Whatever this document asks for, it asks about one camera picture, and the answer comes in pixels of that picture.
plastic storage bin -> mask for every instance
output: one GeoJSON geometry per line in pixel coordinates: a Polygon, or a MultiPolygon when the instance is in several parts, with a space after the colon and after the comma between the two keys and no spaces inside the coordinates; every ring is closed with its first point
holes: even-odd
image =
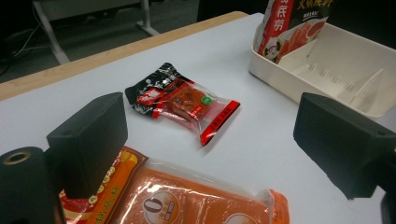
{"type": "Polygon", "coordinates": [[[297,103],[303,92],[312,92],[369,119],[396,106],[396,50],[329,23],[316,40],[285,55],[279,64],[251,49],[249,71],[297,103]]]}

food package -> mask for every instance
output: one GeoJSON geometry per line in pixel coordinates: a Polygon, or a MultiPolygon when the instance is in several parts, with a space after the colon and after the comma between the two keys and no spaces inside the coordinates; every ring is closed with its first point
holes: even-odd
{"type": "Polygon", "coordinates": [[[124,159],[113,167],[81,223],[290,223],[286,197],[272,189],[254,197],[211,176],[142,157],[128,147],[121,156],[124,159]]]}
{"type": "Polygon", "coordinates": [[[205,146],[240,106],[235,100],[183,77],[170,63],[125,90],[132,108],[154,119],[165,116],[195,130],[205,146]]]}
{"type": "Polygon", "coordinates": [[[279,63],[289,52],[317,38],[333,0],[270,0],[258,26],[253,49],[279,63]]]}

red package in basket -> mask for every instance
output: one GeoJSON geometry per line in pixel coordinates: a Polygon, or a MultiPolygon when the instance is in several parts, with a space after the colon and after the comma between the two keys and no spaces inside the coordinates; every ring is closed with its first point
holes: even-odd
{"type": "Polygon", "coordinates": [[[317,38],[333,0],[270,0],[253,49],[279,63],[289,52],[317,38]]]}
{"type": "Polygon", "coordinates": [[[129,104],[137,112],[154,119],[165,116],[198,132],[205,146],[240,106],[235,100],[183,77],[170,63],[125,90],[129,104]]]}

white tabletop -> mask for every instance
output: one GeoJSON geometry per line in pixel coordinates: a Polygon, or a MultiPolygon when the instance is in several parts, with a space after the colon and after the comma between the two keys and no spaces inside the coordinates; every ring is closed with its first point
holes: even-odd
{"type": "MultiPolygon", "coordinates": [[[[291,223],[381,223],[377,188],[349,201],[295,143],[298,105],[248,71],[250,45],[262,14],[232,21],[0,102],[0,154],[48,148],[46,136],[92,99],[124,91],[163,63],[241,106],[215,138],[198,136],[166,118],[150,119],[126,101],[126,146],[238,185],[252,194],[275,189],[290,203],[291,223]]],[[[396,110],[378,122],[396,131],[396,110]]]]}

green logo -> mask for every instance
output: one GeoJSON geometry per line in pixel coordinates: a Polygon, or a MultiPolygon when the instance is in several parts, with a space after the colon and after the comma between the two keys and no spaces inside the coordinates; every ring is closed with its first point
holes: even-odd
{"type": "Polygon", "coordinates": [[[210,105],[210,104],[212,104],[212,99],[210,97],[204,96],[201,98],[201,102],[204,105],[210,105]]]}

